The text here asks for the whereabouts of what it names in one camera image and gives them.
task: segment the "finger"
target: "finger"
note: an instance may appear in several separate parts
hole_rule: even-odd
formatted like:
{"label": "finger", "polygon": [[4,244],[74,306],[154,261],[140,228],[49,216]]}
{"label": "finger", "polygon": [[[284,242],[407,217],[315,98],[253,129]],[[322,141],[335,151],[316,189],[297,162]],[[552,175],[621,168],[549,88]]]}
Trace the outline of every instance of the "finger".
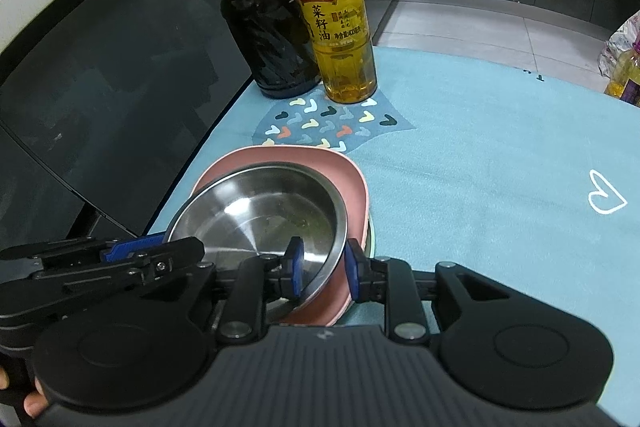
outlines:
{"label": "finger", "polygon": [[48,405],[47,399],[40,393],[31,393],[24,399],[24,410],[32,418],[36,418]]}
{"label": "finger", "polygon": [[9,387],[9,375],[0,367],[0,389],[6,389],[7,387]]}
{"label": "finger", "polygon": [[42,391],[42,384],[37,378],[35,379],[35,384],[36,384],[36,391],[38,391],[38,393],[44,396],[44,392]]}

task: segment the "pink bowl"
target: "pink bowl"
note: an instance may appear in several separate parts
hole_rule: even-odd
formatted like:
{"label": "pink bowl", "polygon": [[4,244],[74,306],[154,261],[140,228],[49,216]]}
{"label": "pink bowl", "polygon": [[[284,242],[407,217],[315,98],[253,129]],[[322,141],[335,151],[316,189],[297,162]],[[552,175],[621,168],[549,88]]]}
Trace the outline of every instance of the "pink bowl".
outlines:
{"label": "pink bowl", "polygon": [[[237,149],[222,156],[203,172],[191,195],[228,172],[248,165],[267,162],[290,162],[315,169],[331,181],[340,192],[347,207],[347,235],[354,237],[364,248],[369,222],[369,189],[358,166],[344,154],[330,149],[305,145],[255,145]],[[344,260],[335,267],[320,293],[304,307],[293,310],[282,322],[330,326],[351,304],[351,295]]]}

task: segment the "stainless steel bowl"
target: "stainless steel bowl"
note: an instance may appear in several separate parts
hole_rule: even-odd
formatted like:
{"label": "stainless steel bowl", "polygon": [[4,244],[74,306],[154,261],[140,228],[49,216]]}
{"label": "stainless steel bowl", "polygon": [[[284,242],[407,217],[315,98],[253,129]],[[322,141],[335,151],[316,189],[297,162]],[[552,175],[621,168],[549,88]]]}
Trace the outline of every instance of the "stainless steel bowl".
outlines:
{"label": "stainless steel bowl", "polygon": [[[334,271],[347,237],[347,210],[340,192],[322,174],[284,162],[250,166],[211,182],[178,211],[164,236],[194,236],[206,261],[234,269],[263,253],[282,255],[292,236],[305,243],[300,306],[313,299]],[[267,306],[270,321],[293,305]]]}

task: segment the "vinegar bottle label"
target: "vinegar bottle label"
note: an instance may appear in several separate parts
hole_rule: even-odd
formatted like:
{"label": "vinegar bottle label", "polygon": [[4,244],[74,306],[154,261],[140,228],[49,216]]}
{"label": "vinegar bottle label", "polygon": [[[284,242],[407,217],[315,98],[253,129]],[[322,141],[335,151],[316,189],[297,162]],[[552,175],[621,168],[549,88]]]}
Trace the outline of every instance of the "vinegar bottle label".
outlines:
{"label": "vinegar bottle label", "polygon": [[357,47],[369,38],[364,0],[300,0],[300,3],[314,44],[336,49]]}

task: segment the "blue table mat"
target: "blue table mat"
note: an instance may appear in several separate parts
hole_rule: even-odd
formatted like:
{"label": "blue table mat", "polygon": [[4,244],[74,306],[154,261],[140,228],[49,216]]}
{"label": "blue table mat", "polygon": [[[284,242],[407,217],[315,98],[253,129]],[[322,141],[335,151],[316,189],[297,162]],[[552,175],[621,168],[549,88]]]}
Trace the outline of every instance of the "blue table mat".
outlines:
{"label": "blue table mat", "polygon": [[[615,355],[600,406],[637,425],[640,109],[482,60],[394,48],[375,57],[378,92],[347,112],[320,89],[274,101],[252,84],[151,232],[236,148],[272,140],[344,150],[369,185],[377,256],[420,270],[455,261],[593,323]],[[382,307],[354,306],[343,321],[382,324]]]}

